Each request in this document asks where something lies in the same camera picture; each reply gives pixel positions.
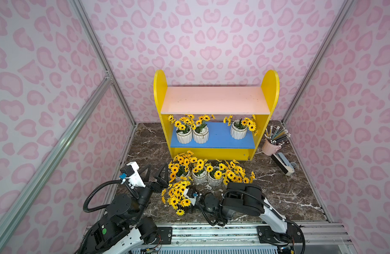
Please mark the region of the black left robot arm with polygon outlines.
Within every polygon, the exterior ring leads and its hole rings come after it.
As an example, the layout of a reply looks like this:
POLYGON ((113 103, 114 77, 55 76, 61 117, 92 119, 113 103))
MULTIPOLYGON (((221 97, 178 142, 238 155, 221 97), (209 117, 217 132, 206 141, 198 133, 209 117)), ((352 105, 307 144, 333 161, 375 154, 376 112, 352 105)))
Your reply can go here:
POLYGON ((144 217, 154 193, 169 186, 168 166, 164 164, 150 181, 151 166, 140 168, 131 162, 120 169, 118 180, 107 181, 95 188, 83 204, 86 213, 105 210, 83 236, 78 254, 127 254, 142 244, 155 244, 160 249, 164 240, 152 217, 144 217), (128 193, 116 195, 109 204, 90 207, 90 201, 104 187, 123 185, 128 193))

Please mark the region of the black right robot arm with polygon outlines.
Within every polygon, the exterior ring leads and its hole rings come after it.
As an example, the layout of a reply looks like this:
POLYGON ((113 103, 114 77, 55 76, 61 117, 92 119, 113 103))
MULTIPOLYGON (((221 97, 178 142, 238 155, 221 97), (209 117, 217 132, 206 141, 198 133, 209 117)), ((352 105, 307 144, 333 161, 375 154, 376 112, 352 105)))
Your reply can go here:
POLYGON ((295 244, 301 243, 301 253, 306 251, 304 233, 297 223, 279 213, 254 184, 229 183, 218 199, 214 194, 200 194, 193 186, 187 187, 183 196, 190 201, 190 208, 201 212, 211 226, 225 227, 235 213, 258 217, 265 226, 258 226, 259 242, 276 246, 287 254, 295 253, 295 244))

